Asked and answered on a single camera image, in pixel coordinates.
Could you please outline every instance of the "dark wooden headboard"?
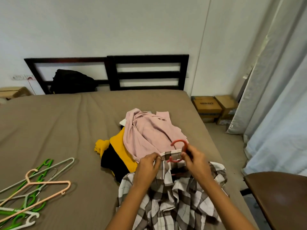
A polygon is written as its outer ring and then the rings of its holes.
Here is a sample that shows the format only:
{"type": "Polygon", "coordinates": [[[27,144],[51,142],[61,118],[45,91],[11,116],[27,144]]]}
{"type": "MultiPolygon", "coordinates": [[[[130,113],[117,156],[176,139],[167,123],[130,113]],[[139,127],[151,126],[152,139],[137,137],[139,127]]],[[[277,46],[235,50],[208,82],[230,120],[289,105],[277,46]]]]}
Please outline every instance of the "dark wooden headboard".
{"type": "Polygon", "coordinates": [[[33,73],[37,82],[45,92],[50,94],[48,86],[52,81],[45,81],[38,72],[37,63],[93,63],[103,62],[106,69],[107,80],[96,80],[99,85],[109,84],[110,90],[127,89],[179,89],[183,90],[185,86],[185,77],[189,61],[188,54],[181,55],[125,55],[125,56],[107,56],[107,57],[67,57],[67,58],[26,58],[24,59],[29,69],[33,73]],[[117,64],[134,63],[180,63],[179,71],[151,71],[151,72],[118,72],[117,64]],[[129,86],[121,87],[120,80],[125,79],[165,79],[178,78],[178,85],[160,85],[160,86],[129,86]]]}

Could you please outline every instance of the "black garment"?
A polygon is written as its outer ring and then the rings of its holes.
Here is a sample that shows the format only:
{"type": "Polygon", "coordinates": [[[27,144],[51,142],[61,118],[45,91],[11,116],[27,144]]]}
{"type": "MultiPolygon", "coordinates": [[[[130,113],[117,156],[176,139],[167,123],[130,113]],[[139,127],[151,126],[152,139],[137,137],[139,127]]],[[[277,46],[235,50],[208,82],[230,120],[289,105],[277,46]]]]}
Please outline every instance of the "black garment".
{"type": "Polygon", "coordinates": [[[126,174],[130,173],[125,163],[115,152],[111,144],[102,154],[100,165],[103,168],[110,169],[114,173],[116,181],[118,181],[119,183],[121,183],[122,178],[126,174]]]}
{"type": "Polygon", "coordinates": [[[97,86],[97,82],[87,75],[73,70],[58,69],[53,78],[50,92],[52,94],[94,92],[97,86]]]}

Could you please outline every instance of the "pink sweater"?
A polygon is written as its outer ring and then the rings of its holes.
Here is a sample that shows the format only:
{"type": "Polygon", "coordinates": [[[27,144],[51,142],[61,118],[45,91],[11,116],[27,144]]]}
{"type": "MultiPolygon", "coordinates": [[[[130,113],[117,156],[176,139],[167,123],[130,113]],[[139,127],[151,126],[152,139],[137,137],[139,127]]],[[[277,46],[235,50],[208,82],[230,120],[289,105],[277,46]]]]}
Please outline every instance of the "pink sweater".
{"type": "Polygon", "coordinates": [[[181,129],[172,125],[168,111],[154,115],[135,108],[127,112],[123,141],[127,151],[137,162],[153,152],[163,153],[182,148],[182,142],[170,145],[177,139],[187,141],[181,129]]]}

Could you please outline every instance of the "mattress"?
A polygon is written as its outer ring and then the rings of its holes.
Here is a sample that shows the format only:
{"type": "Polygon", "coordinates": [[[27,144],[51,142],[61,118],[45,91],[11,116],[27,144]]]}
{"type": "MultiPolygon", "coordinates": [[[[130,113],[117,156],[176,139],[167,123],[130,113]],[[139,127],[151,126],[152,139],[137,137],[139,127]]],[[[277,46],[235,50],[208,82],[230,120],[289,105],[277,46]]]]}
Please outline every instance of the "mattress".
{"type": "MultiPolygon", "coordinates": [[[[71,188],[64,196],[48,201],[29,229],[106,228],[115,212],[119,184],[110,171],[100,167],[94,146],[98,139],[116,135],[119,122],[133,108],[153,113],[169,111],[172,124],[181,128],[192,145],[205,152],[210,161],[225,164],[183,91],[127,90],[16,98],[0,106],[0,190],[22,180],[27,171],[48,158],[54,159],[53,164],[75,158],[73,166],[56,179],[71,181],[71,188]]],[[[49,171],[46,178],[55,172],[49,171]]],[[[47,186],[38,197],[42,200],[64,187],[47,186]]],[[[231,173],[225,190],[256,226],[231,173]]],[[[13,192],[0,194],[0,198],[13,192]]],[[[10,207],[20,204],[21,200],[10,207]]],[[[205,229],[224,227],[208,222],[205,229]]]]}

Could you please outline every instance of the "hand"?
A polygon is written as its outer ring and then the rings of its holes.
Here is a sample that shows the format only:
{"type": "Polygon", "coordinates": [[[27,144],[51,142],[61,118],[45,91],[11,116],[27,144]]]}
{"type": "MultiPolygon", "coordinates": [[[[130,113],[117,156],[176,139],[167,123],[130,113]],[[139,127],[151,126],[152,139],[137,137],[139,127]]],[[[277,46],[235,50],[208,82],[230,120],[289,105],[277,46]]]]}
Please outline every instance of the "hand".
{"type": "Polygon", "coordinates": [[[134,174],[133,186],[146,193],[158,173],[160,164],[161,157],[156,152],[140,159],[134,174]]]}
{"type": "Polygon", "coordinates": [[[190,153],[191,158],[185,152],[181,153],[182,159],[184,159],[186,167],[190,171],[191,175],[201,183],[201,181],[211,181],[213,176],[209,163],[206,159],[206,155],[190,144],[188,144],[187,151],[190,153]]]}

